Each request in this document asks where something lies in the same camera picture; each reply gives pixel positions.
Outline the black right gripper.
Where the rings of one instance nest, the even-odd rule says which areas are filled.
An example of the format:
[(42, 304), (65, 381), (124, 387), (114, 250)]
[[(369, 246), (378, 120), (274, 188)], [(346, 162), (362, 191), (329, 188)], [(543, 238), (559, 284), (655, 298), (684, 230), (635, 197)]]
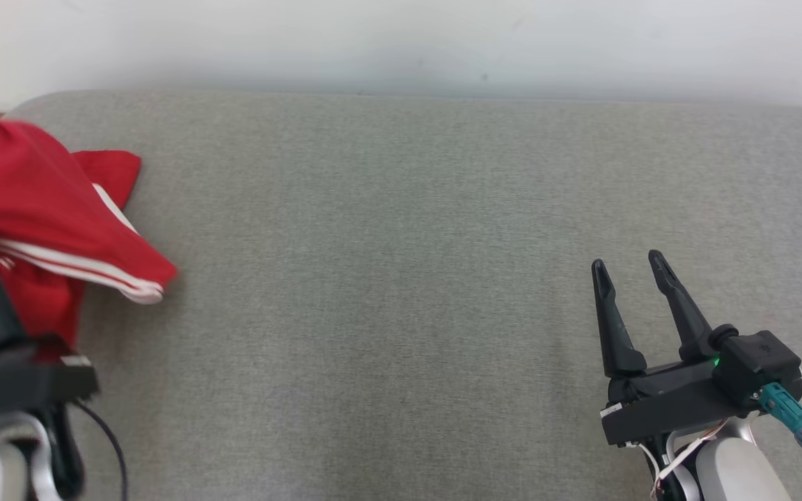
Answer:
[(607, 267), (601, 259), (593, 260), (602, 367), (610, 380), (608, 402), (621, 405), (601, 418), (605, 439), (612, 446), (725, 418), (743, 418), (757, 408), (752, 400), (757, 369), (738, 360), (711, 359), (716, 356), (709, 344), (712, 328), (700, 308), (661, 251), (650, 250), (648, 260), (656, 288), (666, 297), (675, 321), (678, 354), (684, 363), (646, 371), (644, 355), (634, 348), (615, 303)]

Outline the red shirt with white sleeves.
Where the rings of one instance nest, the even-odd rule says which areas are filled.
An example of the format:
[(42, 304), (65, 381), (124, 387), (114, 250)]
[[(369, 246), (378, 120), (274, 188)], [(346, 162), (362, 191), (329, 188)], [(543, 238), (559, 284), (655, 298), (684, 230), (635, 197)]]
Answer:
[(152, 305), (176, 268), (71, 153), (40, 127), (0, 121), (0, 277), (30, 336), (73, 347), (86, 283)]

